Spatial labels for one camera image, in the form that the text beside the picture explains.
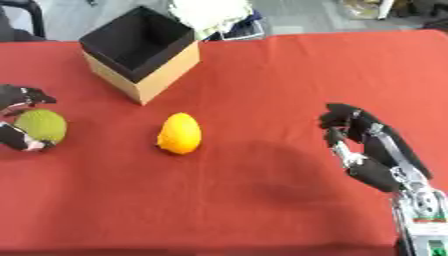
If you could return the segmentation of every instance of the robotic hand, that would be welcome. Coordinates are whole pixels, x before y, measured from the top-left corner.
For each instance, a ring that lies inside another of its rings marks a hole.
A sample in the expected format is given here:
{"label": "robotic hand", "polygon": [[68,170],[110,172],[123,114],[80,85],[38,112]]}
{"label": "robotic hand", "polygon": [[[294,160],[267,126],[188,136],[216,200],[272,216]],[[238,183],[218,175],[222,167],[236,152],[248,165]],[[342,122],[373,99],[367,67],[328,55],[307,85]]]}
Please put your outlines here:
{"label": "robotic hand", "polygon": [[[447,197],[429,184],[428,168],[393,128],[368,112],[345,104],[328,104],[327,108],[320,126],[348,175],[392,192],[398,254],[447,256]],[[351,152],[346,138],[363,144],[364,153]]]}
{"label": "robotic hand", "polygon": [[[5,117],[19,115],[26,111],[14,110],[16,107],[34,107],[40,103],[56,103],[56,99],[37,88],[0,85],[0,111],[4,112]],[[31,138],[26,132],[7,122],[0,122],[0,143],[20,151],[43,150],[53,146],[50,141]]]}

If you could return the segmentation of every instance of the red table surface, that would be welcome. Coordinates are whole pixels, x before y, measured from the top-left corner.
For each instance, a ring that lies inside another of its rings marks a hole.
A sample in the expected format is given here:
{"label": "red table surface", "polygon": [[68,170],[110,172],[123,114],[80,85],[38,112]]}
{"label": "red table surface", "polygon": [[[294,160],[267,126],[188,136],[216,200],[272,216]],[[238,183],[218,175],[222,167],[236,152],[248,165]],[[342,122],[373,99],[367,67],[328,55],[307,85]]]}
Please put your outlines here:
{"label": "red table surface", "polygon": [[[0,45],[0,81],[59,99],[66,139],[0,148],[0,249],[390,246],[388,196],[347,177],[322,140],[326,102],[391,124],[448,189],[448,38],[315,34],[200,45],[202,62],[145,107],[93,75],[77,43]],[[187,112],[194,153],[154,146]]]}

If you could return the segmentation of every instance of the lemon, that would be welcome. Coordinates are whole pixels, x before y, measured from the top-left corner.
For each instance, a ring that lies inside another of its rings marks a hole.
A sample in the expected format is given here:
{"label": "lemon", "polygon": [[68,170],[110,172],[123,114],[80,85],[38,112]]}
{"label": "lemon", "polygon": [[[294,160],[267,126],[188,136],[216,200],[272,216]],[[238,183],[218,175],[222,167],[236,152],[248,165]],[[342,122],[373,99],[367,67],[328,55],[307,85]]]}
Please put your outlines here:
{"label": "lemon", "polygon": [[193,152],[201,143],[201,128],[188,114],[177,113],[163,124],[157,137],[157,145],[176,154]]}
{"label": "lemon", "polygon": [[47,109],[26,111],[17,117],[14,125],[35,140],[48,140],[54,144],[61,142],[67,132],[65,119]]}

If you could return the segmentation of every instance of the round green fruit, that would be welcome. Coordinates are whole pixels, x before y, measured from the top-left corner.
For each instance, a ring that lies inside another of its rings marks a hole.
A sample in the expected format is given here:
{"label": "round green fruit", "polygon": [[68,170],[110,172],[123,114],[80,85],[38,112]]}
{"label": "round green fruit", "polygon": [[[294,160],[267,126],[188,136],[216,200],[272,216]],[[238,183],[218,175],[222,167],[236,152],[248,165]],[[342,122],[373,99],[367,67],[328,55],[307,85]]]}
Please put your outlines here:
{"label": "round green fruit", "polygon": [[47,109],[26,111],[17,117],[14,125],[35,140],[48,140],[55,145],[64,139],[67,132],[65,119]]}

